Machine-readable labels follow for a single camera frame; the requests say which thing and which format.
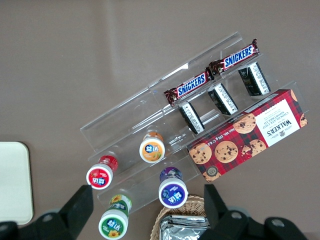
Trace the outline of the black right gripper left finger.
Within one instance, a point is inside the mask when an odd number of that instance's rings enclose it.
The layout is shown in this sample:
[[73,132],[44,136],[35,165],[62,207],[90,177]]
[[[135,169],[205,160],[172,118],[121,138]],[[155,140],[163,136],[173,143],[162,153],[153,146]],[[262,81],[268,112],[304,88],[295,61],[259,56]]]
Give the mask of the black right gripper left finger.
[[92,187],[82,185],[58,212],[48,212],[35,221],[35,239],[77,239],[93,209]]

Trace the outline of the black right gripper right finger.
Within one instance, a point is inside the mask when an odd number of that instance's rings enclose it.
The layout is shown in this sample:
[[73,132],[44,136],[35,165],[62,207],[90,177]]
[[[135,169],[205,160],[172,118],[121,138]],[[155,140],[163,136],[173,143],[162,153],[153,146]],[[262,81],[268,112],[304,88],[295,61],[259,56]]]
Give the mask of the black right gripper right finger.
[[242,211],[229,210],[213,184],[204,186],[204,210],[210,228],[205,240],[264,240],[264,226]]

